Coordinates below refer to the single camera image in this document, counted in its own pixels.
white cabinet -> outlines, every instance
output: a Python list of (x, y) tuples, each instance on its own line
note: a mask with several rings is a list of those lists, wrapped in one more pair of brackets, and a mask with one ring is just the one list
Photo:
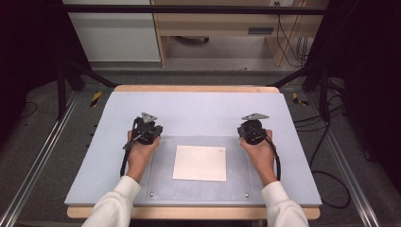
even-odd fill
[[(64, 4), (149, 5), (149, 0), (63, 0)], [(160, 61), (150, 13), (69, 13), (89, 61)]]

human hand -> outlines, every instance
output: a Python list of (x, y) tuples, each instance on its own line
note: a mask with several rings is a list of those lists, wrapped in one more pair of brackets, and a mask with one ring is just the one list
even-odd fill
[[(273, 132), (271, 130), (266, 130), (266, 134), (271, 140)], [(240, 145), (247, 151), (263, 186), (265, 187), (269, 183), (277, 182), (273, 169), (274, 152), (268, 142), (263, 140), (257, 145), (250, 145), (241, 137)]]
[[(128, 141), (131, 140), (132, 131), (128, 131)], [(148, 162), (153, 151), (160, 144), (160, 136), (157, 136), (151, 145), (143, 145), (137, 141), (133, 143), (132, 148), (130, 150), (130, 155), (128, 157), (128, 171), (127, 176), (133, 178), (136, 182), (140, 183), (142, 179), (142, 175), (146, 167), (148, 166)]]

wooden table edge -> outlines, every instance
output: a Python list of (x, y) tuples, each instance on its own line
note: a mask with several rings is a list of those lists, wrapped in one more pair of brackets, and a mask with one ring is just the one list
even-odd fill
[[(279, 93), (275, 87), (192, 86), (192, 85), (119, 85), (115, 92), (223, 92)], [(93, 206), (68, 206), (69, 218), (88, 218)], [(303, 207), (309, 220), (321, 215), (319, 207)], [(266, 219), (265, 207), (134, 207), (131, 218), (137, 219)]]
[[(303, 207), (309, 220), (319, 218), (319, 207)], [(88, 218), (93, 206), (69, 206), (69, 218)], [(133, 207), (133, 219), (266, 219), (266, 207), (185, 207), (149, 206)]]
[(115, 92), (222, 92), (280, 93), (276, 87), (260, 86), (192, 86), (192, 85), (119, 85)]

paper sheet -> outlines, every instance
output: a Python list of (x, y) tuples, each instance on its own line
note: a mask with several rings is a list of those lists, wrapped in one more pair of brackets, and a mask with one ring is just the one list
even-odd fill
[(173, 179), (226, 182), (225, 148), (177, 146)]

cuff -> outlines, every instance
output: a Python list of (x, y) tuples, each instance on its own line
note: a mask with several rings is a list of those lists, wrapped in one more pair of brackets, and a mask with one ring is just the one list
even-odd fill
[(281, 182), (273, 182), (265, 186), (265, 188), (262, 189), (262, 198), (268, 208), (277, 202), (289, 199)]
[(140, 190), (141, 185), (128, 176), (123, 176), (114, 189), (115, 192), (118, 192), (122, 197), (130, 199), (130, 201), (135, 199)]

